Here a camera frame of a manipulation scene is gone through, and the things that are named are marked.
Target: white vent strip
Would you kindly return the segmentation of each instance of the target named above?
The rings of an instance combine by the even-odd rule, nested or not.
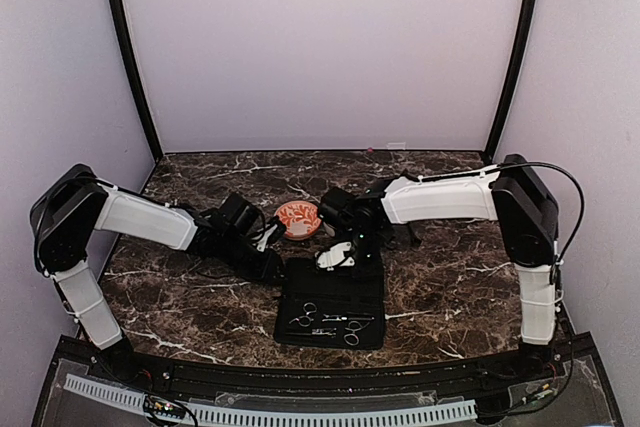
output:
[[[67,375],[64,388],[103,404],[144,415],[142,410],[144,394],[112,387],[73,374]],[[203,427],[425,427],[477,418],[473,400],[381,412],[321,414],[245,411],[196,402],[189,402],[187,406]],[[181,425],[193,425],[193,420],[187,416]]]

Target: brown marble surface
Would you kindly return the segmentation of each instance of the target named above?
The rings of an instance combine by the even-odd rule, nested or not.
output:
[[[162,201],[217,207],[232,192],[273,215],[294,199],[318,201],[332,185],[362,192],[375,178],[480,167],[464,152],[244,152],[175,154],[159,164],[145,191]],[[378,351],[299,348],[272,338],[279,288],[251,284],[221,263],[123,237],[101,285],[140,352],[251,367],[386,367],[477,357],[517,346],[518,283],[496,223],[425,221],[423,239],[384,251],[387,333]],[[281,240],[287,257],[330,245],[323,232]]]

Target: white backdrop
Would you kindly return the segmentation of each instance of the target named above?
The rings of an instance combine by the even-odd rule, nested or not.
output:
[[[521,0],[125,0],[166,151],[482,149]]]

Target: white wall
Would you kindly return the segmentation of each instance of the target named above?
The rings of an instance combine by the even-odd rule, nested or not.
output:
[[[629,425],[640,419],[640,0],[538,0],[501,155],[565,166],[584,185],[585,224],[567,257],[566,299],[591,330]],[[565,234],[570,184],[550,179]]]
[[[30,425],[62,333],[75,332],[32,261],[32,203],[71,165],[139,188],[152,159],[108,0],[0,0],[0,425]],[[91,248],[98,271],[112,245]]]
[[[125,0],[167,151],[482,149],[521,0]]]

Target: patterned bowl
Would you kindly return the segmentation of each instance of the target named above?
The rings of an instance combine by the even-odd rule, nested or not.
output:
[[[276,215],[287,227],[284,236],[289,240],[308,239],[322,224],[322,220],[318,218],[318,208],[304,200],[293,200],[282,204],[276,210]]]

